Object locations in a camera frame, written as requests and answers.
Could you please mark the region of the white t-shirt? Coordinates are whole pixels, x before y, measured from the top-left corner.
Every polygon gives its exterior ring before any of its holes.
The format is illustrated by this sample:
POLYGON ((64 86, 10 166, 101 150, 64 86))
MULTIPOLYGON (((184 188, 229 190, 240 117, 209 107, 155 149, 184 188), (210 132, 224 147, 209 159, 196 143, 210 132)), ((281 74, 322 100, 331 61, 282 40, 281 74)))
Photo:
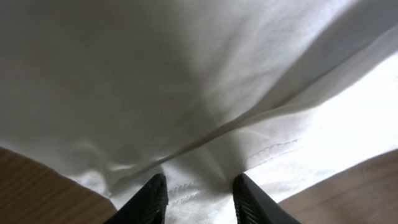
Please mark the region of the white t-shirt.
POLYGON ((2 1, 1 146, 121 208, 232 223, 397 147, 396 1, 2 1))

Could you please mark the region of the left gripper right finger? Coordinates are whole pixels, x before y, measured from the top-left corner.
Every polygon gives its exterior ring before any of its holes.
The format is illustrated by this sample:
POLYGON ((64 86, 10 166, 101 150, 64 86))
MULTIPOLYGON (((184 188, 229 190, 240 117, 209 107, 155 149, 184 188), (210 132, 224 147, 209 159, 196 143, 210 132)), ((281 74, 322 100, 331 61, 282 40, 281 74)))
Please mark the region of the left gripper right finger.
POLYGON ((246 174, 234 178, 233 200, 238 224, 300 224, 246 174))

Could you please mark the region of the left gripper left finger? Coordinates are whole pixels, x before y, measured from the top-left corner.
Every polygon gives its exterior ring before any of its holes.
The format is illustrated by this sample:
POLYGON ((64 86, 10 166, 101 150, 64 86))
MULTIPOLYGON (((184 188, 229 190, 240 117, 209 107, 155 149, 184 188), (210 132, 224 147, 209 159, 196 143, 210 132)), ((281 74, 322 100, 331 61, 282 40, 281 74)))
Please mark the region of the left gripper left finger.
POLYGON ((169 202, 165 175, 154 175, 104 224, 164 224, 169 202))

